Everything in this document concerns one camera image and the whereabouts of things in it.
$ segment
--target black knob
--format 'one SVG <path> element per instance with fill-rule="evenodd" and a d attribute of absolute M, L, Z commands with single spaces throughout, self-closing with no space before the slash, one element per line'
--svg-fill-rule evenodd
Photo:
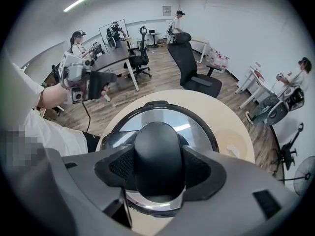
<path fill-rule="evenodd" d="M 139 193 L 157 203 L 178 197 L 185 186 L 185 176 L 176 131 L 166 123 L 151 122 L 140 129 L 134 149 Z"/>

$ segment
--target hand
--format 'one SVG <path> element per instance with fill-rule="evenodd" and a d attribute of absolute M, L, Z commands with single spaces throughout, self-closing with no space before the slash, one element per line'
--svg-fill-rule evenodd
<path fill-rule="evenodd" d="M 107 93 L 107 90 L 109 89 L 108 85 L 105 85 L 102 92 L 100 93 L 102 96 L 105 96 L 105 94 Z"/>

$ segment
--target round table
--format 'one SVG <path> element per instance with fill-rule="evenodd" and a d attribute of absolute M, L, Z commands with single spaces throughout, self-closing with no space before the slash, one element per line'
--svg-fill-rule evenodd
<path fill-rule="evenodd" d="M 228 106 L 206 94 L 180 89 L 155 92 L 143 96 L 126 106 L 105 128 L 96 151 L 99 150 L 102 139 L 113 130 L 123 117 L 143 107 L 147 102 L 159 100 L 186 108 L 201 117 L 212 130 L 220 153 L 235 156 L 230 149 L 234 146 L 239 152 L 238 157 L 240 159 L 255 163 L 250 135 L 242 121 Z"/>

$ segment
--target wooden floor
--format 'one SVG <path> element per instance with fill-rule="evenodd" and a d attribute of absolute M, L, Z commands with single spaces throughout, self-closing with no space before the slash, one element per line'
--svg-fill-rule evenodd
<path fill-rule="evenodd" d="M 150 48 L 147 53 L 152 77 L 149 78 L 147 75 L 142 75 L 138 79 L 139 92 L 135 91 L 132 80 L 126 77 L 128 74 L 127 70 L 115 67 L 112 69 L 112 72 L 116 74 L 123 73 L 123 75 L 117 79 L 116 83 L 110 85 L 108 95 L 111 98 L 111 102 L 107 102 L 105 99 L 85 102 L 91 116 L 89 133 L 101 136 L 107 124 L 120 110 L 144 95 L 167 89 L 181 89 L 179 85 L 180 71 L 167 48 Z M 200 59 L 200 54 L 195 53 L 194 55 L 196 60 Z M 203 63 L 198 65 L 198 73 L 207 74 L 208 71 L 209 69 L 206 67 L 203 59 Z M 227 72 L 220 74 L 214 71 L 212 76 L 222 81 L 222 88 L 217 99 L 232 109 L 249 129 L 245 111 L 252 111 L 256 104 L 251 102 L 244 109 L 240 109 L 239 106 L 249 95 L 246 92 L 235 94 L 237 82 Z M 66 107 L 65 112 L 61 113 L 59 117 L 56 117 L 55 113 L 49 112 L 45 117 L 62 126 L 82 131 L 86 131 L 89 122 L 82 104 Z M 275 150 L 277 145 L 271 129 L 268 125 L 260 123 L 250 126 L 249 134 L 254 147 L 255 163 L 262 169 L 273 172 L 276 166 L 272 165 L 271 162 L 277 159 Z M 278 179 L 283 177 L 281 167 L 275 177 Z"/>

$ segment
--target woman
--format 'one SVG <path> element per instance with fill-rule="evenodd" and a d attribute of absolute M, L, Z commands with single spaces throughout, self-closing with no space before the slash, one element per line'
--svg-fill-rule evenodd
<path fill-rule="evenodd" d="M 70 38 L 70 44 L 71 44 L 70 52 L 79 57 L 92 61 L 91 54 L 82 45 L 82 41 L 83 41 L 82 37 L 83 37 L 82 33 L 79 31 L 75 31 L 72 34 L 72 37 Z"/>
<path fill-rule="evenodd" d="M 298 62 L 299 67 L 288 73 L 286 77 L 277 75 L 276 79 L 279 83 L 273 87 L 274 93 L 265 98 L 254 110 L 252 114 L 249 111 L 245 112 L 247 120 L 251 124 L 256 124 L 265 120 L 272 107 L 274 107 L 281 99 L 282 94 L 289 87 L 299 86 L 303 91 L 308 87 L 308 74 L 312 69 L 312 63 L 308 58 L 304 57 Z"/>

